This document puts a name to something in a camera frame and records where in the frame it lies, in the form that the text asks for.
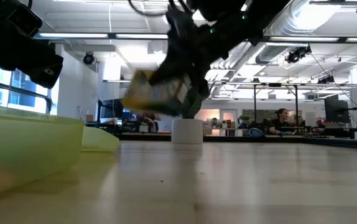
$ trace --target ceiling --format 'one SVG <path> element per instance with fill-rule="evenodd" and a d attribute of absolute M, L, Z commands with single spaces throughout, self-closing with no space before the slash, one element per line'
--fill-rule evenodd
<path fill-rule="evenodd" d="M 163 17 L 144 17 L 136 14 L 126 1 L 117 3 L 85 3 L 81 0 L 41 0 L 34 1 L 32 10 L 44 20 L 42 32 L 132 32 L 161 33 L 169 26 Z M 137 5 L 147 12 L 161 12 L 166 9 L 167 0 L 149 0 Z M 310 35 L 354 36 L 357 35 L 357 7 L 342 7 L 326 23 Z M 67 42 L 79 57 L 85 54 L 83 45 L 114 45 L 125 60 L 122 73 L 131 78 L 134 69 L 153 69 L 164 59 L 167 43 L 161 40 L 80 40 Z M 323 75 L 323 70 L 334 70 L 337 82 L 348 81 L 349 68 L 357 65 L 357 45 L 355 44 L 310 44 L 312 53 L 298 64 L 284 62 L 285 53 L 263 69 L 251 65 L 236 64 L 231 70 L 215 70 L 218 75 L 209 77 L 229 77 L 234 82 L 249 81 L 258 76 L 261 82 L 307 82 L 310 77 Z M 244 52 L 231 51 L 241 58 Z M 109 52 L 95 52 L 100 60 L 108 58 Z"/>

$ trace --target white cylinder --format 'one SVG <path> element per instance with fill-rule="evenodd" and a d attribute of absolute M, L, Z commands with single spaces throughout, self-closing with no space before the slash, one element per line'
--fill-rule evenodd
<path fill-rule="evenodd" d="M 203 121 L 198 119 L 175 119 L 172 125 L 172 143 L 202 144 Z"/>

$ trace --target air duct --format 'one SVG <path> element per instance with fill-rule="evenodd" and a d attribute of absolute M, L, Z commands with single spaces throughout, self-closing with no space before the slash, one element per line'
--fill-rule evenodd
<path fill-rule="evenodd" d="M 264 31 L 265 35 L 310 35 L 317 28 L 326 23 L 341 6 L 319 6 L 310 4 L 310 0 L 293 0 L 277 19 Z M 285 46 L 267 46 L 260 43 L 251 47 L 242 59 L 245 63 L 268 64 L 286 51 Z"/>

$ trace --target person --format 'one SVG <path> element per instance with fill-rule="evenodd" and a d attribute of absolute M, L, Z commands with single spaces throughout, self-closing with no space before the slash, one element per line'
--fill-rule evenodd
<path fill-rule="evenodd" d="M 285 108 L 281 108 L 276 111 L 277 119 L 271 121 L 270 132 L 272 134 L 293 134 L 292 131 L 287 130 L 283 127 L 289 127 L 290 123 L 286 120 L 288 119 L 288 111 Z"/>

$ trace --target door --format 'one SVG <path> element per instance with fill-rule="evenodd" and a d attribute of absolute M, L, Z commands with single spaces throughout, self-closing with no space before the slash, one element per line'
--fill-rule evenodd
<path fill-rule="evenodd" d="M 235 123 L 235 125 L 231 128 L 238 128 L 237 110 L 220 110 L 220 119 L 230 120 Z M 236 131 L 221 130 L 220 136 L 236 136 Z"/>

